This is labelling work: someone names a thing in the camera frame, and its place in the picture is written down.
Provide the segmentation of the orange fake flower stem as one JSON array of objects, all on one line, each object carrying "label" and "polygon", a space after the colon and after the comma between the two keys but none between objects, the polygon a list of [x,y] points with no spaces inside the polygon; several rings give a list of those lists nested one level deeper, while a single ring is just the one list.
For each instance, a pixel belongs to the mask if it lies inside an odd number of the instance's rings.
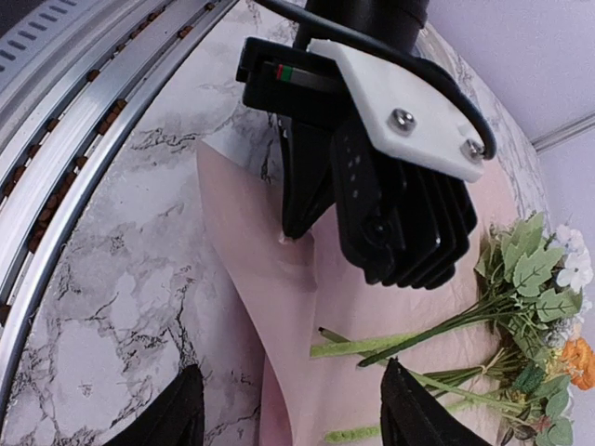
[{"label": "orange fake flower stem", "polygon": [[586,339],[569,340],[562,351],[562,361],[574,386],[581,390],[594,388],[594,351]]}]

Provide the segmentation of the pink wrapping paper sheet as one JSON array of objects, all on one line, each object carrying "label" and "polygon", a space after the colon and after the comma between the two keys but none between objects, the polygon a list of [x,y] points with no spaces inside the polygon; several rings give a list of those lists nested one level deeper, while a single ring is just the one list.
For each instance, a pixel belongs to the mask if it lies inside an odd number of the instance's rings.
[{"label": "pink wrapping paper sheet", "polygon": [[342,255],[334,210],[303,239],[282,238],[281,193],[206,144],[197,149],[204,221],[265,350],[259,441],[320,445],[328,432],[374,426],[383,370],[354,356],[314,359],[326,328],[350,340],[424,331],[477,298],[480,239],[518,215],[508,173],[490,162],[470,185],[479,223],[454,278],[433,290],[368,285]]}]

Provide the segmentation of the white fake flower bunch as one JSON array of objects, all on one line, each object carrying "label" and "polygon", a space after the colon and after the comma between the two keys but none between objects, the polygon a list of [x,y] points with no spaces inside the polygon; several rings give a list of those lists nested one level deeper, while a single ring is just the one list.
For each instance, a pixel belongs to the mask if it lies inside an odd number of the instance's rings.
[{"label": "white fake flower bunch", "polygon": [[[532,359],[544,348],[563,350],[569,340],[582,337],[581,317],[588,307],[584,289],[593,280],[594,271],[579,230],[560,225],[546,234],[541,214],[520,219],[507,229],[492,227],[482,241],[474,271],[477,302],[434,327],[486,323],[491,333],[500,336],[498,349],[515,345]],[[359,356],[364,365],[385,366],[400,352],[390,348]],[[448,408],[457,411],[478,406],[461,401]],[[534,445],[570,445],[573,423],[566,411],[557,419],[542,418],[528,424],[496,411],[506,426],[500,442],[507,445],[516,439]]]}]

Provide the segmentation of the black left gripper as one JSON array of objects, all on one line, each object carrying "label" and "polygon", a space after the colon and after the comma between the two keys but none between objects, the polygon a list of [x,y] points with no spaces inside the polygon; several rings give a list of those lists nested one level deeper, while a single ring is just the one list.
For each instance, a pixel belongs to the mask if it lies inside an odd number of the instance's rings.
[{"label": "black left gripper", "polygon": [[[309,12],[405,53],[413,52],[427,7],[426,1],[306,3]],[[352,108],[350,94],[336,63],[306,50],[314,38],[324,35],[309,25],[298,27],[291,46],[248,37],[236,72],[245,85],[245,106],[284,116],[282,225],[293,240],[302,238],[335,198],[341,232],[360,232],[379,201],[373,147],[359,118],[344,121]],[[332,141],[331,133],[320,129],[337,126]]]}]

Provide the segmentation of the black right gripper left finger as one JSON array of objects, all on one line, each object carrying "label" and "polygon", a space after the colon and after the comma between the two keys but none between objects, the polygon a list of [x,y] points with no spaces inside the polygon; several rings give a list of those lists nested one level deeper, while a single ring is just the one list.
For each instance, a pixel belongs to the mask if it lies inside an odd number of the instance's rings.
[{"label": "black right gripper left finger", "polygon": [[204,381],[197,364],[184,368],[150,406],[107,446],[202,446]]}]

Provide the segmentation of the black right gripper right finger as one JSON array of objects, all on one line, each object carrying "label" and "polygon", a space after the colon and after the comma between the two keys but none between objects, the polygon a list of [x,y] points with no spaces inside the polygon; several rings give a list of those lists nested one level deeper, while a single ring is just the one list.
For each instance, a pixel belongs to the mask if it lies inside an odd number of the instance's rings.
[{"label": "black right gripper right finger", "polygon": [[380,427],[383,445],[471,445],[460,424],[395,359],[383,374]]}]

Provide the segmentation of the peach fake flower stem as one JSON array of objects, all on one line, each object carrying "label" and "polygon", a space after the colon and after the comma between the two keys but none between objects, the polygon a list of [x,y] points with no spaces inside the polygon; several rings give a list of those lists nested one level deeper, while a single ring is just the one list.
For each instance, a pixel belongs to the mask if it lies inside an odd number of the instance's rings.
[{"label": "peach fake flower stem", "polygon": [[430,340],[434,336],[460,331],[479,325],[480,322],[467,322],[457,327],[440,328],[438,326],[420,333],[392,334],[388,336],[372,337],[360,340],[349,340],[329,329],[321,327],[319,334],[325,343],[311,345],[310,357],[312,359],[342,357],[350,355],[370,356],[375,352],[384,351],[390,348],[399,348],[403,351],[407,348]]}]

